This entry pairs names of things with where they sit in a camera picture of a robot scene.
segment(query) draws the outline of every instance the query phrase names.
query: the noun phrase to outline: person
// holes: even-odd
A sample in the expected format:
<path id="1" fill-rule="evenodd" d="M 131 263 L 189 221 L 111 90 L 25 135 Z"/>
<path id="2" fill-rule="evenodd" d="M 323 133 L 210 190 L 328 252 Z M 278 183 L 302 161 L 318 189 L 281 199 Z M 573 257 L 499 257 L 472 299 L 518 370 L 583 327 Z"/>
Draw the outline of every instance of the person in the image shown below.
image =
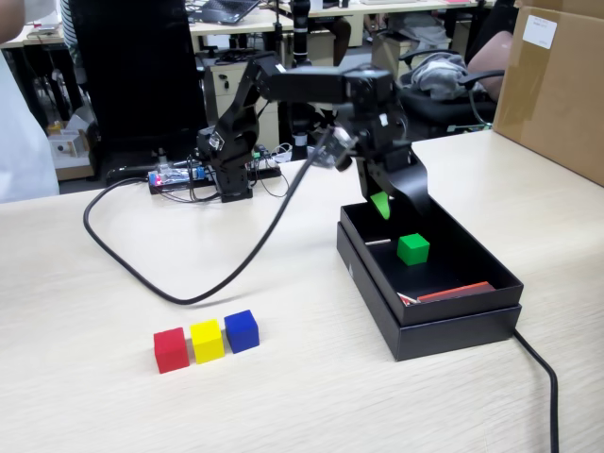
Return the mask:
<path id="1" fill-rule="evenodd" d="M 365 31 L 366 40 L 373 42 L 376 33 L 379 32 L 379 26 L 382 22 L 381 14 L 365 14 L 362 17 L 362 26 Z"/>
<path id="2" fill-rule="evenodd" d="M 65 40 L 67 49 L 69 49 L 69 55 L 72 58 L 72 62 L 74 63 L 75 83 L 80 86 L 83 92 L 87 92 L 88 77 L 86 76 L 84 61 L 82 60 L 82 54 L 80 53 L 77 44 L 76 30 L 74 29 L 69 0 L 60 0 L 60 16 L 63 20 L 63 39 Z"/>
<path id="3" fill-rule="evenodd" d="M 13 40 L 25 22 L 54 8 L 53 0 L 0 0 L 0 43 Z M 50 143 L 1 52 L 0 99 L 0 203 L 58 195 Z"/>

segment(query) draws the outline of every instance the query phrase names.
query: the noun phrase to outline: blue cube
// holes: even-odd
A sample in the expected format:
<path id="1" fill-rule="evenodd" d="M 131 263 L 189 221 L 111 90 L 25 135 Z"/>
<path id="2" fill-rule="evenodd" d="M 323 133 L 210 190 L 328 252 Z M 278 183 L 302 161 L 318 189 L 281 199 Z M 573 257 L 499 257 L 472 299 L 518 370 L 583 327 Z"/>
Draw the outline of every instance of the blue cube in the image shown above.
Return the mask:
<path id="1" fill-rule="evenodd" d="M 250 310 L 231 314 L 225 318 L 226 337 L 233 354 L 260 344 L 258 324 Z"/>

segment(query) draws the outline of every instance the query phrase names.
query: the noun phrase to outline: cloth on chair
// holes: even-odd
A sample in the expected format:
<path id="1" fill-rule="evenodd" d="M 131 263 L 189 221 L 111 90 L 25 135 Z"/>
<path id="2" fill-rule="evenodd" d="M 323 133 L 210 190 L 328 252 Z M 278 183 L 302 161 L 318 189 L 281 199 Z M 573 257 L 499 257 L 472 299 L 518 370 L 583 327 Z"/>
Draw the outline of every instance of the cloth on chair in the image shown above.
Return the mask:
<path id="1" fill-rule="evenodd" d="M 416 50 L 450 42 L 441 21 L 427 14 L 417 12 L 391 14 L 388 29 L 419 41 Z"/>
<path id="2" fill-rule="evenodd" d="M 404 87 L 429 92 L 430 98 L 435 101 L 450 101 L 468 95 L 468 91 L 459 84 L 460 79 L 467 75 L 462 56 L 439 52 L 401 76 L 400 81 Z M 477 83 L 474 91 L 484 92 L 484 88 Z"/>

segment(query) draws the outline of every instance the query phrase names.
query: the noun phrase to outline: table surface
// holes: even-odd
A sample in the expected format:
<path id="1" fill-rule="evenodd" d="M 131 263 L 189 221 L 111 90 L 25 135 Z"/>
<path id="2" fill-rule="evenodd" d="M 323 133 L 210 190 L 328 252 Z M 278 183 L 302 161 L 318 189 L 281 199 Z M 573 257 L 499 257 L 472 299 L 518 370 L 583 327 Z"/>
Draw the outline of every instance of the table surface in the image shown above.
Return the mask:
<path id="1" fill-rule="evenodd" d="M 206 35 L 228 35 L 231 33 L 262 33 L 265 31 L 273 31 L 275 29 L 274 23 L 276 21 L 275 12 L 270 9 L 256 8 L 245 16 L 236 25 L 220 25 L 220 24 L 204 24 L 197 23 L 191 25 L 192 36 L 206 36 Z M 294 22 L 292 19 L 285 17 L 284 15 L 279 16 L 279 21 L 282 24 L 283 31 L 290 31 L 294 29 Z M 10 49 L 16 47 L 24 47 L 25 45 L 37 45 L 37 44 L 57 44 L 63 43 L 63 29 L 62 26 L 59 30 L 47 36 L 27 37 L 29 33 L 33 31 L 33 25 L 24 26 L 21 34 L 12 41 L 0 44 L 0 49 Z"/>
<path id="2" fill-rule="evenodd" d="M 518 329 L 558 373 L 562 451 L 599 451 L 604 189 L 493 132 L 414 148 L 432 196 L 526 285 Z M 298 166 L 283 166 L 290 180 Z M 205 206 L 130 186 L 91 222 L 156 285 L 190 297 L 273 219 L 281 200 L 259 186 Z M 0 451 L 549 451 L 549 381 L 515 340 L 394 362 L 336 250 L 340 206 L 361 201 L 352 169 L 312 168 L 249 268 L 188 308 L 92 241 L 81 218 L 94 196 L 0 206 Z M 154 332 L 189 337 L 247 309 L 260 347 L 158 373 Z"/>
<path id="3" fill-rule="evenodd" d="M 495 0 L 488 0 L 487 6 L 493 4 Z M 331 16 L 351 16 L 355 14 L 376 14 L 385 12 L 414 12 L 414 11 L 431 11 L 434 9 L 449 9 L 449 8 L 473 8 L 475 3 L 450 4 L 441 0 L 421 0 L 410 3 L 392 3 L 389 5 L 364 5 L 362 3 L 354 3 L 348 8 L 328 8 L 315 9 L 309 13 L 309 17 L 331 17 Z M 289 3 L 279 4 L 279 8 L 291 12 Z"/>
<path id="4" fill-rule="evenodd" d="M 236 25 L 197 23 L 191 25 L 191 34 L 193 36 L 206 36 L 228 35 L 230 33 L 262 33 L 265 31 L 274 31 L 275 21 L 274 10 L 256 8 Z M 279 15 L 279 21 L 281 22 L 283 31 L 294 29 L 294 21 L 292 19 Z"/>

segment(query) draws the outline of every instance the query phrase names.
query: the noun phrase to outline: open box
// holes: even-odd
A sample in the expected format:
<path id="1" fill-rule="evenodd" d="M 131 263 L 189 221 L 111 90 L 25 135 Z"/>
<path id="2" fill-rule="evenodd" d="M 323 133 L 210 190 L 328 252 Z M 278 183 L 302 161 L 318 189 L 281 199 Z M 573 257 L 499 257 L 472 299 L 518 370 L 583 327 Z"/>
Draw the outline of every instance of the open box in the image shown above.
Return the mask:
<path id="1" fill-rule="evenodd" d="M 399 237 L 413 233 L 430 243 L 428 262 L 407 266 L 396 247 Z M 385 239 L 390 242 L 366 244 Z M 402 203 L 389 220 L 370 203 L 342 207 L 338 251 L 398 361 L 513 334 L 522 283 L 434 200 L 427 220 Z M 495 291 L 409 306 L 397 294 L 416 299 L 481 281 Z"/>

